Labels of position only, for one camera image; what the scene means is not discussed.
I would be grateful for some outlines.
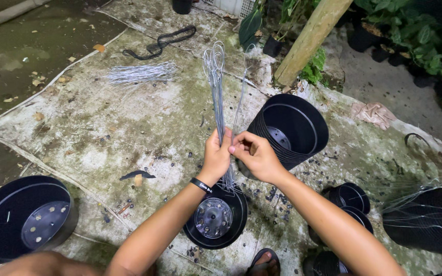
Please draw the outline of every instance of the concrete floor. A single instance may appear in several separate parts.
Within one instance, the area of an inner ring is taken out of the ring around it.
[[[190,15],[180,16],[159,0],[129,3],[114,1],[101,11],[138,31],[128,29],[110,42],[104,53],[95,52],[62,72],[70,81],[54,83],[49,77],[45,90],[0,116],[0,142],[19,155],[13,162],[26,162],[23,168],[14,164],[18,169],[13,176],[18,172],[22,176],[51,174],[64,181],[79,202],[80,221],[75,234],[56,250],[99,268],[106,266],[127,235],[186,185],[188,177],[197,173],[197,166],[202,164],[207,128],[215,126],[200,59],[203,49],[216,40],[224,41],[226,46],[224,113],[228,125],[235,112],[235,108],[229,107],[236,106],[234,96],[239,94],[239,78],[244,70],[237,34],[231,30],[236,22],[219,16],[222,12],[199,3]],[[122,49],[140,53],[155,41],[152,37],[188,24],[196,25],[198,33],[190,40],[164,49],[163,60],[176,60],[181,67],[181,82],[121,90],[104,79],[96,79],[105,75],[109,66],[145,63],[123,56]],[[329,36],[325,47],[332,54],[326,72],[341,78],[343,71],[345,84],[362,81],[361,77],[357,81],[349,77],[341,62],[335,62],[343,56],[344,42],[344,31],[335,30]],[[249,72],[255,85],[248,87],[243,103],[242,128],[248,126],[267,95],[278,93],[267,86],[274,59],[261,55],[259,49],[255,60],[258,61],[254,70]],[[390,79],[403,74],[390,72],[387,75]],[[347,87],[344,94],[357,93],[358,86],[344,87]],[[350,117],[350,106],[358,101],[344,94],[321,85],[298,93],[322,112],[329,125],[330,141],[314,157],[318,163],[305,162],[292,172],[316,191],[345,181],[363,187],[372,199],[370,219],[375,235],[407,272],[410,275],[441,272],[442,255],[403,248],[390,241],[381,225],[380,208],[384,201],[400,192],[406,181],[410,183],[407,188],[413,188],[431,179],[442,179],[442,158],[439,158],[442,141],[400,120],[393,122],[387,131],[355,120]],[[32,118],[35,112],[41,112],[45,118],[35,121]],[[204,124],[199,127],[202,118]],[[416,140],[405,146],[403,137],[410,132],[423,136],[431,148]],[[101,141],[107,135],[110,138]],[[67,150],[75,153],[66,155]],[[193,153],[191,158],[187,156],[189,152]],[[401,167],[401,174],[392,160]],[[132,182],[118,180],[145,166],[156,179],[147,179],[134,189]],[[243,235],[228,248],[204,250],[194,263],[186,254],[194,244],[180,233],[158,260],[160,274],[240,274],[258,250],[270,247],[281,260],[282,273],[290,275],[301,273],[301,261],[310,252],[322,249],[310,240],[306,222],[288,209],[287,204],[280,199],[265,199],[271,185],[245,179],[241,174],[237,178],[245,183],[243,190],[251,198],[251,215]],[[390,183],[390,187],[384,187],[383,183]],[[260,192],[252,195],[257,189]],[[117,215],[128,198],[135,204],[134,209],[129,209],[125,217]],[[290,211],[288,220],[275,216],[281,212],[280,208]]]

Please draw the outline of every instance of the right hand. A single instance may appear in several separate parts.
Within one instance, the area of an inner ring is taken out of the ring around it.
[[[275,155],[269,141],[248,131],[237,135],[228,151],[240,159],[259,180],[278,184],[288,173]]]

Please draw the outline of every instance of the hand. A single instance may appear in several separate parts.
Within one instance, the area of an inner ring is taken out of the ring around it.
[[[219,147],[218,129],[215,129],[206,140],[204,150],[204,165],[197,179],[212,187],[228,171],[231,145],[231,129],[224,129],[223,144]]]
[[[288,173],[279,162],[269,141],[248,131],[237,135],[228,151],[240,159],[261,181],[277,185]]]

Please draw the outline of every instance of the white plastic crate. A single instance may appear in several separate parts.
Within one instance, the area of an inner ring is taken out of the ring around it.
[[[203,0],[208,4],[216,6],[229,14],[234,14],[243,19],[253,9],[255,0]]]

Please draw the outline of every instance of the black wristband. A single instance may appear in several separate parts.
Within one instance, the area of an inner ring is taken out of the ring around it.
[[[197,187],[201,188],[206,193],[212,193],[213,192],[212,189],[208,185],[206,185],[204,182],[200,181],[199,179],[197,179],[195,177],[193,177],[191,179],[191,183],[193,185],[196,185]]]

